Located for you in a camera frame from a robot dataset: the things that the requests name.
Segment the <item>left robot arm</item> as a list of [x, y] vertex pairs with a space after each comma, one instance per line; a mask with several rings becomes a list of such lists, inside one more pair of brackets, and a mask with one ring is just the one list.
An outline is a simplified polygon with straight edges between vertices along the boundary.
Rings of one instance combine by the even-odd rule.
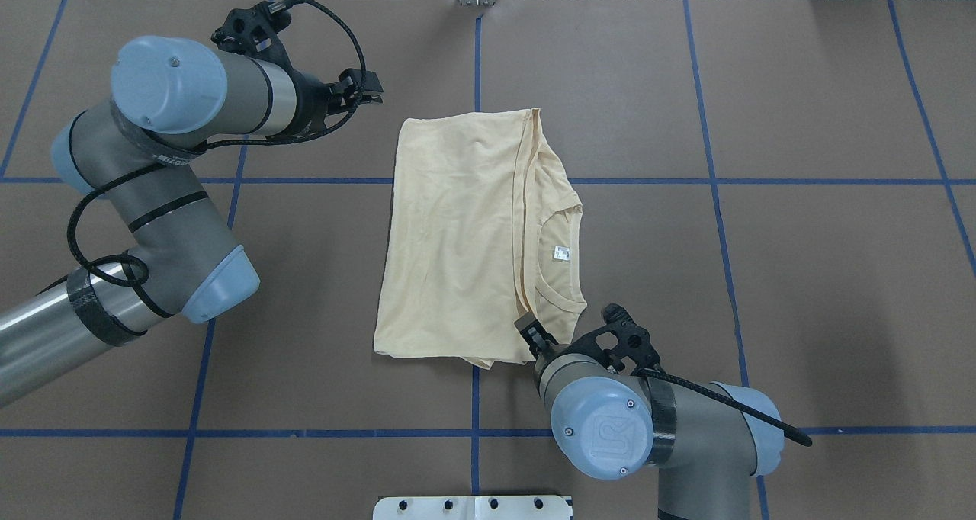
[[76, 268], [2, 315], [2, 405], [123, 347], [180, 314], [205, 323], [248, 299], [259, 276], [191, 168], [229, 135], [266, 145], [316, 140], [327, 117], [378, 103], [364, 64], [332, 83], [280, 45], [220, 53], [142, 36], [120, 49], [111, 93], [52, 142], [60, 178], [82, 194], [66, 242]]

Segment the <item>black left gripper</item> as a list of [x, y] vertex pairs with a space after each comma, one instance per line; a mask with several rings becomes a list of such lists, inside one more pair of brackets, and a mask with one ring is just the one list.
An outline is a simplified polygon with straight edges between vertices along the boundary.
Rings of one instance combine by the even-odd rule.
[[290, 73], [297, 96], [296, 110], [290, 122], [291, 136], [311, 136], [324, 133], [327, 118], [345, 116], [353, 105], [383, 103], [383, 86], [376, 72], [345, 69], [332, 83], [321, 82], [305, 72]]

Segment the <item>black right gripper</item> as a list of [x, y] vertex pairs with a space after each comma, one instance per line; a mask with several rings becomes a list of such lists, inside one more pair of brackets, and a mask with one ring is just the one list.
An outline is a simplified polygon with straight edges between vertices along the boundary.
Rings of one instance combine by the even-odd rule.
[[522, 337], [533, 357], [535, 380], [551, 380], [554, 375], [571, 364], [583, 361], [583, 355], [571, 344], [558, 344], [533, 313], [526, 313], [515, 321], [515, 329]]

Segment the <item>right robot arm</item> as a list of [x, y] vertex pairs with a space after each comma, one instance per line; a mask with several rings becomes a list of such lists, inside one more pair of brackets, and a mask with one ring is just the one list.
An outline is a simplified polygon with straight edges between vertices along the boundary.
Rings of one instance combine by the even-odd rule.
[[763, 392], [665, 371], [648, 330], [620, 305], [602, 318], [569, 344], [530, 313], [515, 321], [562, 453], [597, 480], [656, 468], [659, 519], [749, 518], [750, 481], [778, 467], [787, 441], [811, 438]]

